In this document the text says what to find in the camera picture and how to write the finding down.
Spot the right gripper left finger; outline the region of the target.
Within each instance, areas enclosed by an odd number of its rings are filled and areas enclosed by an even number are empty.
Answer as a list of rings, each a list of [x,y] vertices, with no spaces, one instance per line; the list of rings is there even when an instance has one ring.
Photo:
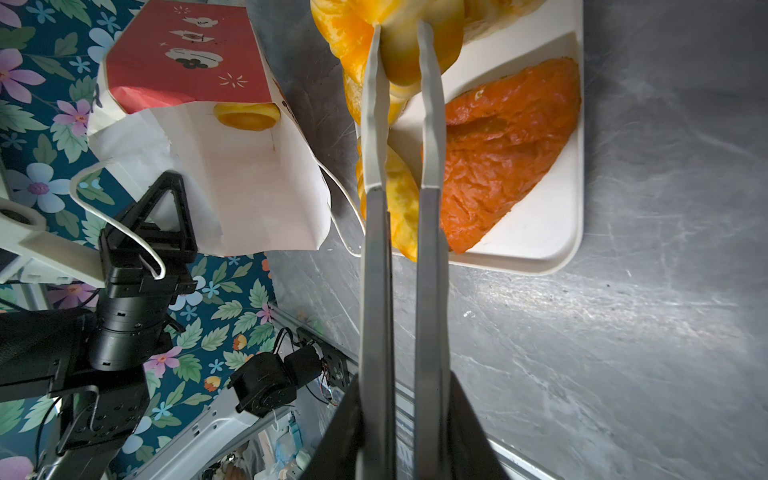
[[[349,385],[301,480],[354,480],[363,444],[358,377]]]

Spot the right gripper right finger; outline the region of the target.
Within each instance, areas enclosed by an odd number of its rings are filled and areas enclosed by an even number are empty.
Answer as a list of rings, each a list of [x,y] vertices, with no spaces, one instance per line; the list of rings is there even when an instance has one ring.
[[[508,474],[456,376],[451,373],[448,406],[448,451],[451,478],[507,480]]]

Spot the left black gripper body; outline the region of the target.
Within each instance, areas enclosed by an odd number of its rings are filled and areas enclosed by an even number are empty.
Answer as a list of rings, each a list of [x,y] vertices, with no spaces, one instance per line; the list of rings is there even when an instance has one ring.
[[[88,360],[100,371],[141,366],[170,347],[164,331],[168,308],[194,290],[188,270],[198,255],[183,178],[163,173],[148,191],[118,216],[129,232],[146,241],[166,266],[157,280],[153,259],[114,226],[99,238],[105,287],[96,307],[96,324],[88,340]]]

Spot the metal food tongs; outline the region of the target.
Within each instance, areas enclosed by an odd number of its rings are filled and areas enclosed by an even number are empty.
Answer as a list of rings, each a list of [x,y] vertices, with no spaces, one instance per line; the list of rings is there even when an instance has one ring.
[[[363,186],[367,222],[361,265],[361,353],[359,388],[363,444],[358,474],[389,479],[396,468],[395,326],[400,294],[408,293],[414,318],[413,474],[417,479],[451,478],[448,451],[449,357],[448,246],[440,227],[446,125],[441,67],[435,31],[417,23],[419,82],[425,117],[421,126],[422,173],[418,258],[406,265],[392,251],[386,196],[390,130],[389,80],[379,54],[377,25],[364,74],[361,109]]]

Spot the round ring fake bread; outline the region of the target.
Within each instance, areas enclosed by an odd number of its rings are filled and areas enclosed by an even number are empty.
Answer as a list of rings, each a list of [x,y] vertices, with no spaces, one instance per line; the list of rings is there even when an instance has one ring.
[[[274,103],[217,103],[213,113],[227,127],[255,132],[269,130],[281,119],[280,109]]]

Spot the red and white paper bag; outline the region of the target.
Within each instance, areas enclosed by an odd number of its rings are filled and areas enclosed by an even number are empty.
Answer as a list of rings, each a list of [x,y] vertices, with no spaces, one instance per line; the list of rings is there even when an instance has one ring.
[[[274,103],[255,132],[221,124],[217,103]],[[90,151],[134,198],[182,176],[198,251],[229,257],[315,251],[331,194],[243,7],[150,1],[100,62]]]

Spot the long yellow fake bread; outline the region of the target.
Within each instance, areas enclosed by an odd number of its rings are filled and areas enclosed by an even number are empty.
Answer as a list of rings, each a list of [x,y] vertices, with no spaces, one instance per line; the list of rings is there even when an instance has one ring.
[[[393,124],[418,90],[417,23],[426,1],[313,1],[314,22],[343,69],[346,105],[361,122],[363,77],[377,25],[381,27],[379,54],[389,80],[388,122]]]

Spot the orange triangular fake pastry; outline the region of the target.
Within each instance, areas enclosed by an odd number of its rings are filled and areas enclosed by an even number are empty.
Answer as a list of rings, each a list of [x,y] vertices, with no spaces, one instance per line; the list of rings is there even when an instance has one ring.
[[[474,247],[550,171],[577,128],[581,104],[579,66],[568,57],[446,104],[441,226],[453,252]]]

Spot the curved croissant fake bread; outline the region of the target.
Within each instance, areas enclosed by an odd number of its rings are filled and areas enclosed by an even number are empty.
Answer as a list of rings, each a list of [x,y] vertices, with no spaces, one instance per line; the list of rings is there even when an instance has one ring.
[[[418,257],[419,188],[403,159],[388,148],[386,196],[391,244],[412,262]]]

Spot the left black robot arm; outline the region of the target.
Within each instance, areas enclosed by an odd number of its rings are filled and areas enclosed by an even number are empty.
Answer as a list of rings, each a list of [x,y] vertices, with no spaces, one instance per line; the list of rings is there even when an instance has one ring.
[[[94,310],[5,313],[1,397],[60,397],[58,433],[41,458],[40,479],[97,479],[134,434],[150,395],[145,364],[170,350],[185,328],[169,316],[192,292],[197,254],[182,177],[163,173],[98,249],[57,237],[16,203],[1,205],[1,247],[99,289]]]

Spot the white rectangular tray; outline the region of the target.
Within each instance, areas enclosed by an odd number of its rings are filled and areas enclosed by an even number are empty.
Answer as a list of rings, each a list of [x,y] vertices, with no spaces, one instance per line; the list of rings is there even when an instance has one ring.
[[[581,98],[583,5],[579,1],[547,1],[509,27],[465,47],[443,75],[444,105],[480,85],[514,75],[554,58],[575,60],[580,70]],[[390,130],[390,147],[403,159],[419,188],[422,158],[422,95],[406,108]],[[362,154],[357,168],[364,209]],[[577,128],[550,171],[474,247],[464,253],[448,246],[448,262],[523,275],[546,275],[566,265],[578,250],[584,223],[584,120],[582,104]]]

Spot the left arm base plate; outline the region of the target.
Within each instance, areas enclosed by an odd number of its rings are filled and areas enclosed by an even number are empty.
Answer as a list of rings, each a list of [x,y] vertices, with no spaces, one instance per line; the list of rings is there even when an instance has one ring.
[[[327,373],[328,384],[331,387],[346,391],[352,382],[348,368],[349,357],[335,344],[307,327],[298,327],[299,343],[311,344],[319,350],[321,363]]]

